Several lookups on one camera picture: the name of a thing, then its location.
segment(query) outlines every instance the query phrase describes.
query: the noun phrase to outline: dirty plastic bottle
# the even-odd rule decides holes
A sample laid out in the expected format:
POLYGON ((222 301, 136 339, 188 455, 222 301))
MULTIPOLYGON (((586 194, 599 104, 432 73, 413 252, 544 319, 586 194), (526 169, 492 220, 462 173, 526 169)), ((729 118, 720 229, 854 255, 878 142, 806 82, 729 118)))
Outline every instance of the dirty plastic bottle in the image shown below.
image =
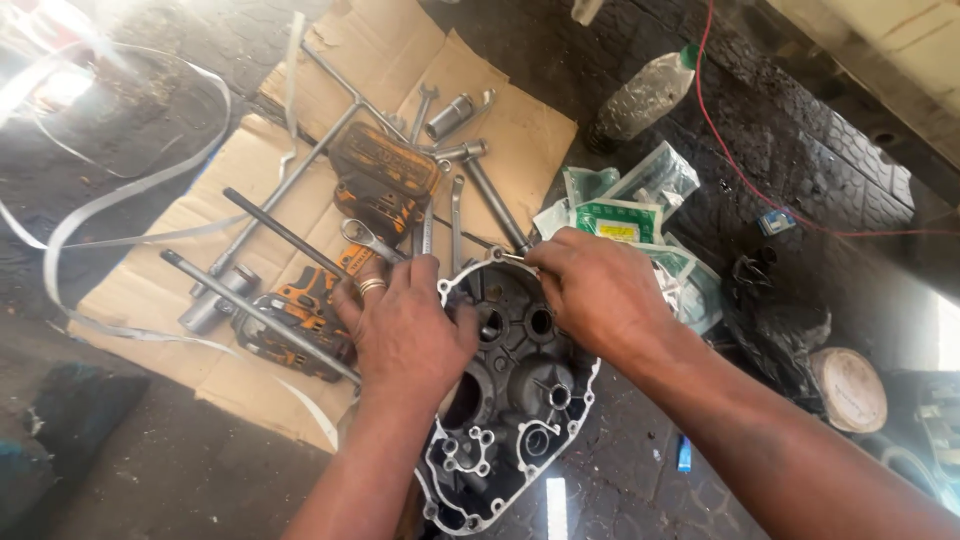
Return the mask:
POLYGON ((651 60, 620 88, 587 129, 587 147, 610 154, 673 110, 690 90, 700 47, 688 44, 679 53, 651 60))

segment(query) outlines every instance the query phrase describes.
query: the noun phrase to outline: red wire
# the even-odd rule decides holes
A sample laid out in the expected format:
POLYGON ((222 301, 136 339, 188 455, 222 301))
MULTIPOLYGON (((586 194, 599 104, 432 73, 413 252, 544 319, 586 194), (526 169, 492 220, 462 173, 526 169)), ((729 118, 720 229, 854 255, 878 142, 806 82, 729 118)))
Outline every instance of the red wire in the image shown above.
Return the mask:
POLYGON ((701 39, 700 41, 700 54, 697 55, 697 73, 696 73, 697 99, 700 100, 700 110, 703 112, 704 118, 707 119, 707 123, 710 125, 710 129, 713 130, 713 135, 717 137, 717 141, 720 143, 721 148, 723 148, 723 152, 727 156, 727 161, 730 162, 731 167, 733 167, 733 170, 736 171, 736 174, 737 176, 740 177, 740 180, 742 180, 743 183, 747 187, 749 187, 750 190, 753 191, 753 193, 757 197, 759 197, 764 203, 770 205, 771 207, 775 209, 779 209, 781 212, 790 215, 791 217, 796 219, 798 222, 808 226, 810 229, 813 229, 814 231, 818 231, 821 233, 830 233, 830 234, 835 234, 837 236, 896 236, 900 234, 950 234, 954 236, 960 236, 960 233, 955 231, 940 231, 940 230, 931 230, 931 229, 919 229, 915 231, 879 231, 879 232, 865 232, 865 233, 846 233, 846 232, 840 232, 840 231, 832 231, 830 229, 827 229, 826 227, 817 225, 816 223, 810 221, 809 219, 806 219, 805 217, 801 217, 797 215, 796 213, 790 211, 784 205, 778 205, 769 197, 761 193, 759 189, 757 189, 753 184, 750 183, 749 180, 747 180, 746 175, 744 175, 743 172, 740 170, 740 167, 736 165, 736 161, 733 160, 733 156, 731 155, 730 150, 727 148, 727 143, 723 141, 723 137, 721 137, 720 134, 717 132, 716 126, 713 125, 713 120, 710 119, 710 115, 707 112, 707 106, 704 105, 704 94, 700 89, 700 60, 704 56, 704 51, 706 50, 706 47, 707 47, 707 36, 709 36, 710 34, 710 24, 712 23, 712 21, 713 21, 713 0, 709 0, 709 6, 707 11, 707 27, 704 30, 704 38, 701 39))

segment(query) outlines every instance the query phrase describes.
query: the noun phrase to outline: silver ring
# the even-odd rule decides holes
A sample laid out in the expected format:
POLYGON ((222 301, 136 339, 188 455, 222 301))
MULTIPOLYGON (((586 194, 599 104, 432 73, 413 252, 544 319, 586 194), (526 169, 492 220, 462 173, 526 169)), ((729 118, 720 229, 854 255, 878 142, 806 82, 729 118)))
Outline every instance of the silver ring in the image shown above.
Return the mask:
POLYGON ((365 296, 367 291, 377 287, 387 288, 387 282, 384 282, 380 278, 373 278, 372 280, 366 280, 360 283, 360 296, 365 296))

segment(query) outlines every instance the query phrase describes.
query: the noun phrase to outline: hand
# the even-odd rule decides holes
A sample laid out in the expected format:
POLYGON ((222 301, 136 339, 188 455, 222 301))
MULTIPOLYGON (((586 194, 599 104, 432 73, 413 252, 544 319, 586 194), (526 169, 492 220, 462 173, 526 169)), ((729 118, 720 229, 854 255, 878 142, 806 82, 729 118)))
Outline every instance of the hand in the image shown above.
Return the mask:
MULTIPOLYGON (((456 306, 450 322, 437 292, 439 268, 429 255, 398 264, 390 288, 368 290, 362 310, 352 282, 334 289, 333 307, 356 343, 364 397, 389 396, 432 414, 476 354, 476 309, 456 306)), ((367 264, 357 282, 374 278, 383 278, 382 260, 367 264)))
POLYGON ((683 325, 637 248, 564 227, 526 255, 557 324, 588 351, 622 362, 661 353, 683 325))

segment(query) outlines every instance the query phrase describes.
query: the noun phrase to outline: concrete floor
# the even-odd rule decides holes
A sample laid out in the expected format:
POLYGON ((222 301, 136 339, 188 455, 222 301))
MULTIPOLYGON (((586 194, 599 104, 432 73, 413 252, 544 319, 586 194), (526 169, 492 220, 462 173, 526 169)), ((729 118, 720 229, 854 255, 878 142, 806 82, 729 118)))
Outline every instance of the concrete floor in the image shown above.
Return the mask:
MULTIPOLYGON (((176 52, 223 75, 233 92, 235 120, 256 109, 255 89, 280 60, 292 10, 305 12, 310 20, 319 16, 325 1, 77 3, 117 36, 176 52)), ((596 22, 582 28, 569 20, 571 4, 464 0, 430 4, 428 10, 445 29, 456 28, 515 85, 581 126, 647 61, 698 36, 705 15, 698 0, 609 0, 596 22)), ((178 73, 172 66, 161 71, 178 73)), ((910 223, 909 177, 880 163, 863 135, 742 39, 715 29, 703 78, 705 100, 721 135, 768 194, 837 229, 884 231, 910 223)), ((171 85, 169 97, 152 114, 170 117, 171 123, 143 137, 162 146, 171 134, 188 133, 162 158, 176 161, 203 145, 221 113, 209 100, 192 98, 189 83, 177 77, 165 80, 171 85)), ((147 116, 144 125, 154 125, 147 116)), ((29 126, 21 130, 16 136, 0 132, 0 138, 7 134, 0 144, 17 149, 5 153, 17 155, 16 161, 0 165, 30 184, 0 184, 0 196, 8 204, 13 201, 13 211, 39 237, 87 198, 117 186, 116 179, 45 145, 29 126)), ((566 162, 628 170, 663 140, 690 160, 703 181, 665 229, 722 274, 735 257, 763 244, 753 221, 766 209, 718 153, 692 94, 614 156, 589 155, 578 140, 566 162)), ((96 149, 100 143, 93 139, 89 144, 96 149)), ((99 156, 106 162, 131 155, 143 159, 156 150, 100 147, 107 149, 99 156)), ((192 176, 132 200, 79 234, 103 239, 117 231, 141 233, 192 176)), ((562 187, 555 187, 552 198, 560 196, 562 187)), ((0 269, 7 271, 0 272, 0 300, 28 318, 54 317, 36 278, 37 253, 12 241, 8 232, 2 235, 0 269)), ((880 369, 936 367, 936 335, 917 328, 932 320, 937 299, 903 270, 911 262, 908 244, 897 239, 853 242, 800 228, 768 242, 798 287, 829 298, 835 322, 829 344, 853 347, 880 369), (919 321, 918 327, 903 327, 905 317, 919 321)), ((67 302, 82 298, 124 253, 113 249, 65 258, 67 302)), ((553 466, 567 478, 571 538, 763 536, 698 454, 692 473, 676 472, 676 428, 645 396, 609 366, 596 391, 596 411, 574 447, 553 466)), ((51 537, 277 537, 326 460, 322 453, 243 425, 194 402, 170 382, 156 380, 140 408, 108 441, 75 501, 52 522, 51 537)), ((487 535, 545 537, 542 489, 542 482, 535 484, 487 535)))

